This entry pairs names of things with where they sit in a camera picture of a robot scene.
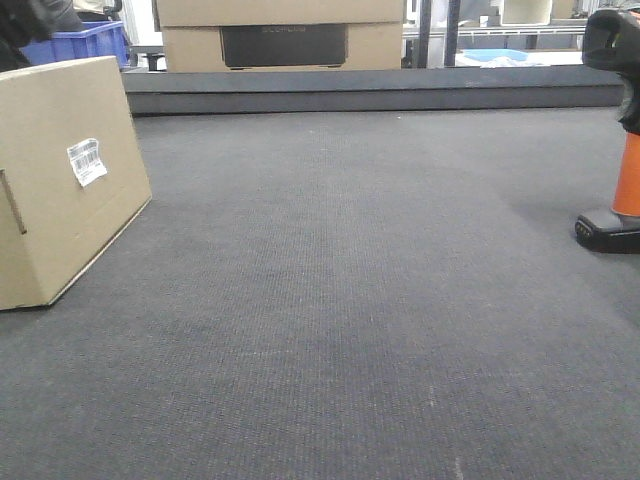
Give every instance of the barcode label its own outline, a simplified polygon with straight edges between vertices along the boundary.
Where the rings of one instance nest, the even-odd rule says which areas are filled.
[[[107,169],[100,160],[99,146],[98,140],[88,138],[67,148],[71,168],[83,188],[107,174]]]

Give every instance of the dark gray mat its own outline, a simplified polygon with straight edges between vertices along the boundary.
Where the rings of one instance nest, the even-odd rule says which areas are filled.
[[[611,110],[136,125],[153,202],[0,315],[0,477],[640,477]]]

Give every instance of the blue bin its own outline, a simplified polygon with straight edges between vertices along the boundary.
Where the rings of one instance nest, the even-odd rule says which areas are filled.
[[[529,54],[520,50],[509,50],[507,48],[476,48],[462,51],[464,56],[479,62],[488,62],[498,57],[507,57],[512,60],[524,61]]]
[[[32,42],[22,53],[33,65],[114,55],[120,67],[128,64],[122,22],[86,22],[82,32],[58,32],[46,42]]]

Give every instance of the metal shelf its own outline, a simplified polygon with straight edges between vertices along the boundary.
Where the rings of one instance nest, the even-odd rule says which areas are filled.
[[[545,26],[522,26],[522,27],[460,27],[459,37],[475,36],[518,36],[518,35],[584,35],[585,25],[545,25]],[[432,28],[431,38],[444,38],[447,34],[446,28]],[[418,27],[404,28],[402,37],[404,40],[417,40],[420,37]]]

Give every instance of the black object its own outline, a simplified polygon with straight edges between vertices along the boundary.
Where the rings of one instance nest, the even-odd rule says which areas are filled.
[[[603,9],[587,21],[583,63],[596,70],[616,72],[625,84],[618,121],[630,134],[640,134],[640,23],[624,10]],[[594,210],[575,223],[578,242],[607,253],[640,252],[640,217],[610,209]]]
[[[431,36],[431,0],[421,0],[420,36],[418,38],[418,68],[426,68],[429,59],[429,37]]]
[[[256,25],[222,27],[222,55],[230,68],[342,65],[347,26]]]
[[[31,40],[45,41],[55,31],[51,10],[39,0],[0,0],[0,37],[20,48]]]
[[[619,121],[640,134],[640,23],[624,10],[605,9],[587,21],[582,61],[596,70],[616,72],[625,84]]]
[[[51,38],[56,21],[40,0],[0,0],[0,72],[30,66],[19,48]]]
[[[640,253],[640,218],[598,209],[578,217],[578,242],[603,253]]]
[[[444,66],[456,66],[458,50],[458,24],[460,23],[460,0],[449,0],[447,15],[447,37],[444,47]]]

